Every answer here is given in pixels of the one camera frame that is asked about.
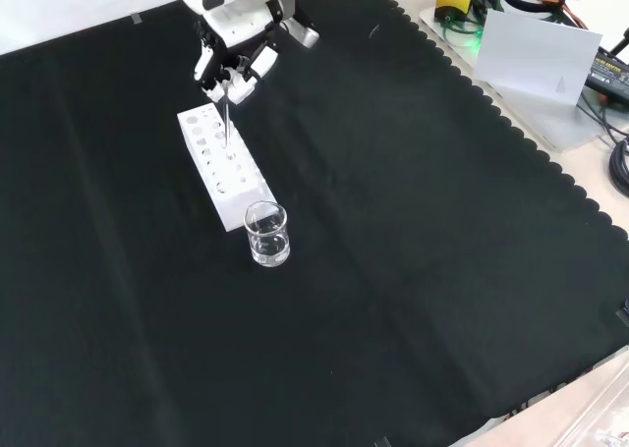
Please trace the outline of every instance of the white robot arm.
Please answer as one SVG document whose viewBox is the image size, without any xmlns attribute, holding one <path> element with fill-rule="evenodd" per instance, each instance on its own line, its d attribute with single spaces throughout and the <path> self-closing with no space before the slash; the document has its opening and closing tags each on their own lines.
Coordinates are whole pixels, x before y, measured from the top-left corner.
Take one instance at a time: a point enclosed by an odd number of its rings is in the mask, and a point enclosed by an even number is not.
<svg viewBox="0 0 629 447">
<path fill-rule="evenodd" d="M 194 79 L 215 102 L 228 91 L 238 104 L 254 91 L 277 59 L 269 40 L 278 26 L 308 48 L 318 40 L 296 0 L 183 1 L 199 15 L 201 55 Z M 229 84 L 226 90 L 223 83 Z"/>
</svg>

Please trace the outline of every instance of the table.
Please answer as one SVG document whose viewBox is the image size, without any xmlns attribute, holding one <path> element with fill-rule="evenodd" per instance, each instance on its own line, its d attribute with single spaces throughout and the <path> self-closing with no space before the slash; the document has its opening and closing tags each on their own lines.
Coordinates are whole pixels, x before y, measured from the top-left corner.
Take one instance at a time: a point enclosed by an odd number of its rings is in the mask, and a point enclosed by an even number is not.
<svg viewBox="0 0 629 447">
<path fill-rule="evenodd" d="M 3 440 L 442 447 L 624 343 L 626 235 L 386 0 L 304 8 L 234 112 L 272 270 L 181 138 L 182 4 L 0 61 Z"/>
<path fill-rule="evenodd" d="M 466 444 L 467 447 L 552 447 L 629 362 L 624 353 Z"/>
<path fill-rule="evenodd" d="M 414 22 L 420 25 L 420 29 L 425 32 L 434 43 L 445 51 L 452 59 L 452 63 L 457 66 L 464 75 L 472 77 L 469 66 L 462 62 L 458 56 L 453 55 L 452 50 L 419 19 L 419 13 L 434 5 L 434 0 L 395 0 L 400 7 L 411 16 Z M 610 49 L 622 38 L 622 33 L 627 29 L 624 23 L 626 18 L 622 16 L 621 10 L 623 0 L 583 0 L 572 3 L 577 13 L 592 30 L 597 30 L 603 34 L 603 47 Z M 549 150 L 543 142 L 536 137 L 535 131 L 518 119 L 515 113 L 504 103 L 501 97 L 487 83 L 473 81 L 489 95 L 494 104 L 497 105 L 502 114 L 509 118 L 511 122 L 525 132 L 527 138 L 535 140 L 538 148 L 545 151 L 550 160 L 559 164 L 563 171 L 572 176 L 575 184 L 583 187 L 588 197 L 595 200 L 600 205 L 600 210 L 607 213 L 614 225 L 625 230 L 629 230 L 629 198 L 621 195 L 607 178 L 607 162 L 611 153 L 611 148 L 601 140 L 591 141 L 575 150 L 566 153 L 558 153 Z"/>
<path fill-rule="evenodd" d="M 455 55 L 451 48 L 420 20 L 419 13 L 423 9 L 433 6 L 434 0 L 395 1 L 420 25 L 420 29 L 450 57 L 453 64 L 461 69 L 464 75 L 472 76 L 473 72 L 469 65 Z M 583 0 L 578 3 L 573 2 L 574 10 L 589 24 L 590 28 L 603 33 L 602 45 L 604 47 L 611 48 L 615 45 L 622 38 L 622 33 L 626 29 L 622 24 L 626 22 L 626 19 L 619 16 L 618 13 L 623 7 L 621 1 Z M 625 59 L 628 55 L 627 52 L 623 52 Z M 560 164 L 564 171 L 575 179 L 576 185 L 583 187 L 588 196 L 600 204 L 601 211 L 609 214 L 615 225 L 629 230 L 629 200 L 615 190 L 606 176 L 606 164 L 611 151 L 606 143 L 594 140 L 567 153 L 549 150 L 536 137 L 535 131 L 519 121 L 490 85 L 483 82 L 473 82 L 493 99 L 504 116 L 522 129 L 528 138 L 535 140 L 538 148 L 548 153 L 553 162 Z M 593 122 L 592 128 L 597 129 L 598 126 Z M 628 357 L 624 355 L 606 363 L 467 445 L 470 447 L 552 445 L 554 437 L 570 425 L 572 419 L 583 409 L 592 393 L 595 393 L 601 385 L 605 384 L 613 376 L 617 367 L 626 362 Z"/>
</svg>

